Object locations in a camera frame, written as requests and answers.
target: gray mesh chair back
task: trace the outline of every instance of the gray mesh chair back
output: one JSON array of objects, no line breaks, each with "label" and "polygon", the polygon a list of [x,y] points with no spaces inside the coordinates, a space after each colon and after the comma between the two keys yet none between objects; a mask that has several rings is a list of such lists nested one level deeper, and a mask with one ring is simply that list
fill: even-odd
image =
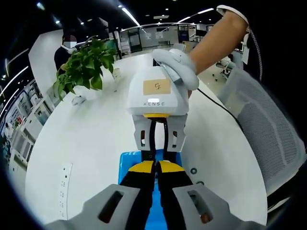
[{"label": "gray mesh chair back", "polygon": [[232,70],[218,98],[243,127],[270,195],[305,162],[303,141],[269,94],[245,71]]}]

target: label sticker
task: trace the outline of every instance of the label sticker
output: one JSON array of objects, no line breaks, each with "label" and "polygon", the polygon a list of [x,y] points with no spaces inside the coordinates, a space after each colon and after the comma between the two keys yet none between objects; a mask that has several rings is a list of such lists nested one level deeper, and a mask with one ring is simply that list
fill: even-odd
[{"label": "label sticker", "polygon": [[143,81],[143,95],[170,94],[170,79],[156,79]]}]

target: white desk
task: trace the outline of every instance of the white desk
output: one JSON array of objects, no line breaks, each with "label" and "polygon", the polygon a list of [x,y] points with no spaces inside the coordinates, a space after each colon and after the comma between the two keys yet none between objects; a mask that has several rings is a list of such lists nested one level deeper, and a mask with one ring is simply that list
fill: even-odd
[{"label": "white desk", "polygon": [[[59,185],[63,165],[73,163],[68,190],[68,218],[79,214],[86,200],[110,184],[117,184],[121,153],[137,150],[132,117],[126,112],[129,83],[151,54],[119,60],[122,81],[114,92],[111,74],[104,71],[104,90],[77,90],[89,100],[72,106],[64,98],[44,125],[28,164],[25,195],[43,223],[59,219]],[[203,83],[200,88],[216,96]],[[196,167],[194,182],[205,184],[229,202],[243,220],[266,224],[267,199],[256,158],[235,120],[199,92],[190,98],[184,167]],[[163,126],[157,125],[156,147],[163,148]]]}]

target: potted plant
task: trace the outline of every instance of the potted plant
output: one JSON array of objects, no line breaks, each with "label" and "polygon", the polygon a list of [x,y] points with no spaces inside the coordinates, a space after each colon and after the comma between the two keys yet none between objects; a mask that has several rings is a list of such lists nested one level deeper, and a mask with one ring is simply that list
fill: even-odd
[{"label": "potted plant", "polygon": [[87,89],[102,90],[103,76],[101,66],[113,73],[114,55],[116,50],[107,46],[107,41],[99,41],[93,37],[89,38],[79,51],[74,51],[65,64],[64,73],[57,72],[57,80],[53,84],[53,91],[58,92],[60,100],[61,93],[70,91],[75,94],[73,88],[81,85]]}]

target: white wall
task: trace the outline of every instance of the white wall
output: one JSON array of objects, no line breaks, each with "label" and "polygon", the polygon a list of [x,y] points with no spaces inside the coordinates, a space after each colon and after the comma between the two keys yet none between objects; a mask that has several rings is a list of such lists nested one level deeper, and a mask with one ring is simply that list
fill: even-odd
[{"label": "white wall", "polygon": [[57,68],[54,54],[62,43],[63,30],[41,34],[29,52],[31,69],[43,96],[56,81]]},{"label": "white wall", "polygon": [[198,30],[205,30],[205,31],[207,31],[207,26],[208,25],[214,25],[214,24],[197,24],[196,25],[196,29],[198,29]]}]

